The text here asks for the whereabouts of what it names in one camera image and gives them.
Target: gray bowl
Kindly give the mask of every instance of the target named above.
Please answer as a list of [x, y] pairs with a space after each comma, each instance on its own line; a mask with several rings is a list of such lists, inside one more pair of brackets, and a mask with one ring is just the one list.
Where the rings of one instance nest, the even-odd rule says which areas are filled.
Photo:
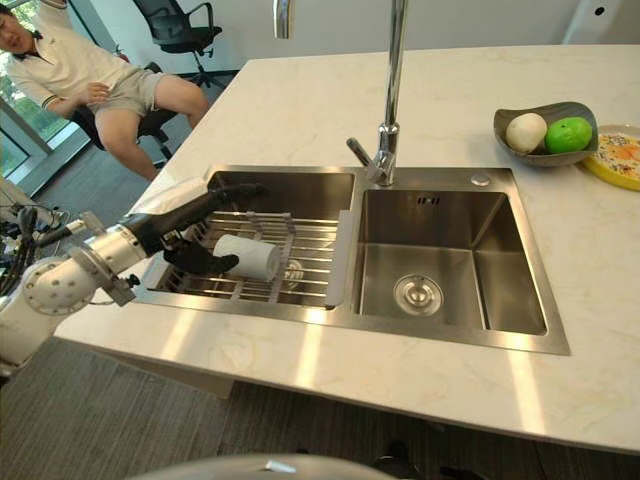
[[[534, 150], [529, 154], [516, 152], [507, 145], [505, 134], [511, 120], [523, 113], [537, 113], [544, 118], [547, 125], [551, 125], [556, 120], [560, 120], [565, 117], [582, 117], [589, 122], [593, 129], [591, 141], [589, 142], [589, 145], [587, 145], [587, 148], [578, 152], [546, 153], [543, 149]], [[596, 123], [596, 117], [593, 115], [591, 110], [578, 102], [553, 103], [551, 105], [528, 108], [526, 110], [496, 110], [496, 113], [493, 116], [493, 131], [496, 134], [498, 143], [505, 152], [516, 160], [536, 167], [560, 167], [562, 165], [572, 165], [574, 163], [581, 162], [598, 150], [598, 125]]]

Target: faucet handle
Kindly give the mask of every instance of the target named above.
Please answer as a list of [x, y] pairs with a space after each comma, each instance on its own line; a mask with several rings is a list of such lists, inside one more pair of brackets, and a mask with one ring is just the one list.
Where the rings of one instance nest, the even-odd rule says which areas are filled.
[[355, 154], [355, 156], [358, 158], [358, 160], [360, 160], [360, 163], [362, 164], [363, 167], [369, 168], [369, 166], [373, 164], [371, 157], [369, 157], [369, 154], [366, 152], [363, 146], [360, 145], [360, 142], [357, 139], [353, 137], [348, 138], [347, 147], [349, 147], [351, 151]]
[[377, 182], [384, 175], [384, 171], [376, 166], [376, 162], [369, 157], [369, 154], [363, 146], [360, 145], [358, 140], [353, 137], [348, 138], [347, 147], [349, 147], [357, 159], [360, 160], [362, 166], [367, 169], [367, 178], [369, 180]]

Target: man's hand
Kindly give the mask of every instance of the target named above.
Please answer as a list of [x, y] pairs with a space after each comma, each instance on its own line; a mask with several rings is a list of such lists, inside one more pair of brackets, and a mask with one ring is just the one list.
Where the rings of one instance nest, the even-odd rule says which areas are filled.
[[91, 82], [80, 93], [66, 98], [56, 98], [46, 109], [64, 118], [71, 118], [80, 105], [101, 105], [109, 98], [109, 86], [101, 82]]
[[109, 97], [109, 86], [101, 82], [91, 82], [87, 88], [78, 95], [78, 101], [82, 105], [100, 105]]

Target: white countertop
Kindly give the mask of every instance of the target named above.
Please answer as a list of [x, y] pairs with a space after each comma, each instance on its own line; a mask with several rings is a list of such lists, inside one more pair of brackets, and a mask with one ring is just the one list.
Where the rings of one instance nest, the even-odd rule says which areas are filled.
[[[145, 195], [216, 163], [356, 165], [345, 139], [374, 150], [386, 60], [249, 62]], [[601, 125], [640, 125], [640, 46], [406, 52], [398, 166], [513, 169], [571, 356], [138, 303], [88, 307], [57, 336], [444, 422], [640, 452], [640, 195], [576, 166], [513, 163], [493, 137], [497, 108], [565, 100], [588, 105]]]

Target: double sink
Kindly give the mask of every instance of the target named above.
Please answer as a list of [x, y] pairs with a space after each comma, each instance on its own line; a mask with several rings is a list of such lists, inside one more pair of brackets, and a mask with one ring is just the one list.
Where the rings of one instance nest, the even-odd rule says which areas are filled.
[[398, 168], [380, 187], [362, 168], [225, 166], [210, 186], [236, 183], [270, 194], [188, 235], [276, 243], [277, 279], [194, 276], [158, 256], [137, 301], [569, 354], [510, 170]]

